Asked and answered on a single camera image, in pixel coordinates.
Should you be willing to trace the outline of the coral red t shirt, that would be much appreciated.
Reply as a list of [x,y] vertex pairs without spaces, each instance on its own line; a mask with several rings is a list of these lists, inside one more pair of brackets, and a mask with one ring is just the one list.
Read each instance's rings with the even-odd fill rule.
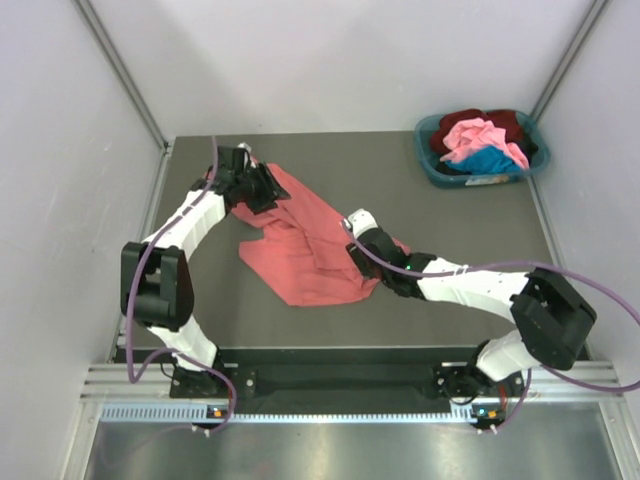
[[334,306],[367,299],[378,281],[363,277],[349,256],[343,216],[278,165],[271,163],[269,169],[290,198],[261,214],[244,204],[232,210],[263,234],[239,244],[240,259],[289,306]]

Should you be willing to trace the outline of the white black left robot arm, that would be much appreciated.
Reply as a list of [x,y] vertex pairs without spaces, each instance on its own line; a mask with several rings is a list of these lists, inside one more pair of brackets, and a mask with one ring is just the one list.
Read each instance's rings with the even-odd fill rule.
[[120,257],[120,305],[131,382],[142,375],[133,366],[133,325],[138,324],[163,342],[163,351],[173,357],[178,371],[192,376],[192,384],[203,395],[212,397],[224,390],[227,374],[216,366],[218,347],[194,316],[189,260],[233,208],[245,206],[261,214],[289,198],[248,144],[215,144],[212,165],[192,184],[176,211],[146,239],[125,244]]

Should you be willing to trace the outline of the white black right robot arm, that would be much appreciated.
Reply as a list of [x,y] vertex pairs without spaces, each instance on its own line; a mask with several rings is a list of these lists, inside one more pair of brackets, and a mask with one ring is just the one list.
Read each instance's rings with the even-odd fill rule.
[[364,209],[343,224],[352,237],[346,250],[364,277],[400,297],[452,303],[514,325],[508,334],[479,344],[456,380],[443,379],[445,393],[487,396],[507,377],[537,366],[568,371],[597,319],[591,305],[557,272],[473,271],[434,254],[407,253]]

